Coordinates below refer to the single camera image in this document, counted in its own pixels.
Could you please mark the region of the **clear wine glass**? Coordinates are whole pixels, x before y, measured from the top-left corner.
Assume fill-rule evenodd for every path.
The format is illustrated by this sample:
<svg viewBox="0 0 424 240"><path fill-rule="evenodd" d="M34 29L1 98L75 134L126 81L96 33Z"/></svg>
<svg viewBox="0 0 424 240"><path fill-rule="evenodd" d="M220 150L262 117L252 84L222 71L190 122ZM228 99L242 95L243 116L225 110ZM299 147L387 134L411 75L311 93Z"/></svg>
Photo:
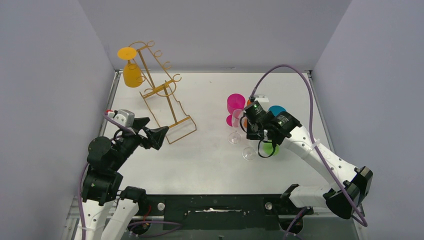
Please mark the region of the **clear wine glass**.
<svg viewBox="0 0 424 240"><path fill-rule="evenodd" d="M241 119L244 115L244 111L242 109L236 109L233 111L231 115L231 126L232 132L228 135L228 141L233 144L239 144L242 140L242 128L241 128Z"/></svg>
<svg viewBox="0 0 424 240"><path fill-rule="evenodd" d="M242 157L246 161L254 161L257 158L257 152L253 147L246 147L242 151Z"/></svg>

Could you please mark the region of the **green plastic wine glass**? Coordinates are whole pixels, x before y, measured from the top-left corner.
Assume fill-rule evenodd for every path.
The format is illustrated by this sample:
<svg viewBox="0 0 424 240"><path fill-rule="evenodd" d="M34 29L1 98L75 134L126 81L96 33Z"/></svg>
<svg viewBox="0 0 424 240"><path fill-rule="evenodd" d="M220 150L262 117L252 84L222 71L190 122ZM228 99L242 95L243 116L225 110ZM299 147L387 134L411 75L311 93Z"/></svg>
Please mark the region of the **green plastic wine glass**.
<svg viewBox="0 0 424 240"><path fill-rule="evenodd" d="M264 143L264 144L262 145L262 151L263 151L263 153L265 154L265 156L269 156L269 155L273 152L273 149L274 149L274 148L273 148L272 143ZM276 156L276 155L278 155L279 150L280 150L280 146L279 146L279 145L276 145L276 146L275 146L274 154L273 154L272 156Z"/></svg>

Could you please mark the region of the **blue plastic wine glass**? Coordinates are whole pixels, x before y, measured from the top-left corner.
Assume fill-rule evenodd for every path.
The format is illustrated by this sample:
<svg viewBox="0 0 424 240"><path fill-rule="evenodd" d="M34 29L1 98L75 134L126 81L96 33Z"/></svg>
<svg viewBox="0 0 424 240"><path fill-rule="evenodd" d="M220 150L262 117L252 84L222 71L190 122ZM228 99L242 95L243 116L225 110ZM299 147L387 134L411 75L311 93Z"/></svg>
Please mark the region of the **blue plastic wine glass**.
<svg viewBox="0 0 424 240"><path fill-rule="evenodd" d="M276 117L281 112L286 112L286 109L280 105L272 105L268 108L268 111L270 111Z"/></svg>

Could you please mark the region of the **magenta plastic wine glass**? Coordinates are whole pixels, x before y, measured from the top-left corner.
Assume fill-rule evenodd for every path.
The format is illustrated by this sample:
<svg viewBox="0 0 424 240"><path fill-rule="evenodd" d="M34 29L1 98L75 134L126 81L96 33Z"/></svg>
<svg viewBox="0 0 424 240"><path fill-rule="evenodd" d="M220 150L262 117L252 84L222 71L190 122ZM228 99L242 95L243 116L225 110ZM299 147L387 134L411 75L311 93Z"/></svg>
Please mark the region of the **magenta plastic wine glass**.
<svg viewBox="0 0 424 240"><path fill-rule="evenodd" d="M246 104L246 99L243 95L239 93L233 93L228 96L226 107L229 115L226 118L226 123L231 127L232 126L232 116L235 110L243 109Z"/></svg>

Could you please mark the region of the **yellow-orange plastic wine glass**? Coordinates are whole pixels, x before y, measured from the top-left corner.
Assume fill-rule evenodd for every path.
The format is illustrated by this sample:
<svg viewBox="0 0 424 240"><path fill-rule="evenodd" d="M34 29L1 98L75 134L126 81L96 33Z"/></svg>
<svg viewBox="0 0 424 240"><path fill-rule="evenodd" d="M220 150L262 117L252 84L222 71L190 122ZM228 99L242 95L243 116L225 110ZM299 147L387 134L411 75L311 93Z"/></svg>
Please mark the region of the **yellow-orange plastic wine glass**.
<svg viewBox="0 0 424 240"><path fill-rule="evenodd" d="M137 51L132 47L123 47L117 52L117 56L127 61L123 68L123 79L127 87L137 88L143 83L142 72L138 64L134 61Z"/></svg>

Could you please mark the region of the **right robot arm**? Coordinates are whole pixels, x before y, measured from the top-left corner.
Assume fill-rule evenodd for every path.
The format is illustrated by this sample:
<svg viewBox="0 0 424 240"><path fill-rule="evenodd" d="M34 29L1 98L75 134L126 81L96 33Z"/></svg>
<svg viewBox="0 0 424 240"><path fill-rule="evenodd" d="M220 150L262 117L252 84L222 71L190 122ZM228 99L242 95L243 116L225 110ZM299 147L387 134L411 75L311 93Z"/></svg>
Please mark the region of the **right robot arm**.
<svg viewBox="0 0 424 240"><path fill-rule="evenodd" d="M258 101L244 108L249 139L267 140L272 147L285 148L311 166L325 180L321 186L292 184L282 201L294 208L327 208L342 219L350 219L368 195L373 172L357 167L337 156L315 138L293 115L286 111L273 115Z"/></svg>

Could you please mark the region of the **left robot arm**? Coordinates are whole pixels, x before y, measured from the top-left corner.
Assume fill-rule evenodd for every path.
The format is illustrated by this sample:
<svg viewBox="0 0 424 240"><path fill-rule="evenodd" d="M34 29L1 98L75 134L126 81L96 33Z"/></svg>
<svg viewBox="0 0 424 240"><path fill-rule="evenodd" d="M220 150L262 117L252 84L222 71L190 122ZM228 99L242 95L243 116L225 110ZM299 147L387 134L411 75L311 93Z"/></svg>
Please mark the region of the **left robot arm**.
<svg viewBox="0 0 424 240"><path fill-rule="evenodd" d="M132 218L151 210L146 190L127 186L120 190L123 176L119 169L138 147L159 150L169 131L168 126L148 128L149 117L104 118L117 126L113 138L98 136L88 145L87 170L78 189L79 224L77 240L119 240Z"/></svg>

